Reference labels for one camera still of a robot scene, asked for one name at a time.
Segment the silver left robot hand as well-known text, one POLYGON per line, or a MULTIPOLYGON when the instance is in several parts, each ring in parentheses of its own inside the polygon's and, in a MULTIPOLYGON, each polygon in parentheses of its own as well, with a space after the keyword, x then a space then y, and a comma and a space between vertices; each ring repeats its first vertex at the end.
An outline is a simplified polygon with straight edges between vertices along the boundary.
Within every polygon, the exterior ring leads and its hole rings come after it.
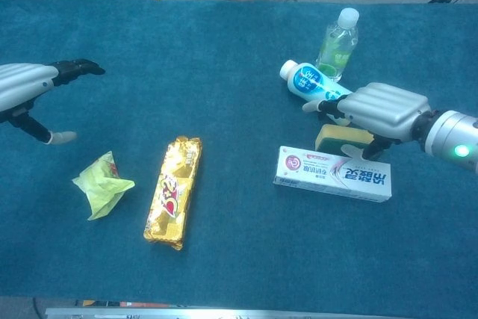
POLYGON ((87 59, 50 64, 4 64, 1 66, 1 122, 10 123, 46 145, 60 145, 77 138, 74 131, 54 132, 30 116, 35 100, 54 87, 81 75, 103 75, 105 70, 87 59))

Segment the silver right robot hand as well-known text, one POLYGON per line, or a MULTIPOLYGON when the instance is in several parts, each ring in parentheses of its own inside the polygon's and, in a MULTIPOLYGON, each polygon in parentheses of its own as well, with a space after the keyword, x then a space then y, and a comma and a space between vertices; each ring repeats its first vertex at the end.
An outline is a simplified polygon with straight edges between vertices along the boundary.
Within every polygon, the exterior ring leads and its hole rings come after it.
POLYGON ((302 109, 344 118, 371 133, 372 142, 361 152, 365 160, 375 159, 393 144, 415 140, 415 123, 432 114, 426 96, 379 82, 369 83, 338 99, 312 100, 302 109))

